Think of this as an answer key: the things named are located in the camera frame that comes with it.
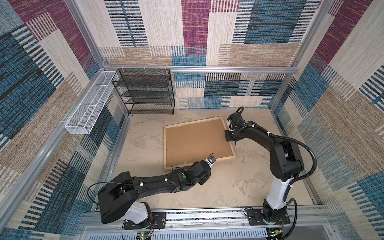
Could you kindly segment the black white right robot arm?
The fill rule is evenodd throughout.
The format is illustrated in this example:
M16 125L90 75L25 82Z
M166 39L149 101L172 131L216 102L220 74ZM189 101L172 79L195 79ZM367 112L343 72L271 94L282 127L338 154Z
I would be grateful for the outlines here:
M261 145L270 153L270 170L274 176L269 195L264 200L262 217L266 224L274 224L284 215L287 209L287 197L293 184L309 177L317 167L317 160L312 150L298 140L272 134L256 123L244 120L227 119L229 129L225 131L228 142L250 139ZM299 146L306 149L313 158L313 166L305 175L304 162Z

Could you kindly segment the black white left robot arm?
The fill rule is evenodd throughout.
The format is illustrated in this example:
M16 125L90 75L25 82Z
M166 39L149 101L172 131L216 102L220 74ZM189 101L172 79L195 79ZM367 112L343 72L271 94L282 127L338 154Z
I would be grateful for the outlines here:
M184 192L196 184L203 185L210 178L215 161L211 157L154 177L132 177L129 172L119 174L98 191L101 222L109 224L127 220L141 228L147 227L153 215L149 204L138 200L163 193Z

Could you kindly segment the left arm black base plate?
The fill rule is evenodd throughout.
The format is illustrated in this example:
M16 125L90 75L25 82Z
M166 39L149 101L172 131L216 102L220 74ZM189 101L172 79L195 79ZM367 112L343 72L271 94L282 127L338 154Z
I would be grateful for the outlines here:
M134 224L132 221L125 221L123 230L150 229L153 226L155 226L155 229L164 229L166 227L166 220L166 212L152 212L152 217L149 220L145 220L141 224Z

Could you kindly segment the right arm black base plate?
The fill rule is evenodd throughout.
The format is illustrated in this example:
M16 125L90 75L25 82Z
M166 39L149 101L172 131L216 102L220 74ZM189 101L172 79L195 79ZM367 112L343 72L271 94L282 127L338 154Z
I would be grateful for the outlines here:
M262 208L245 208L243 213L248 218L250 226L268 226L268 225L289 225L294 218L289 217L287 208L278 213L276 217L269 221L265 220Z

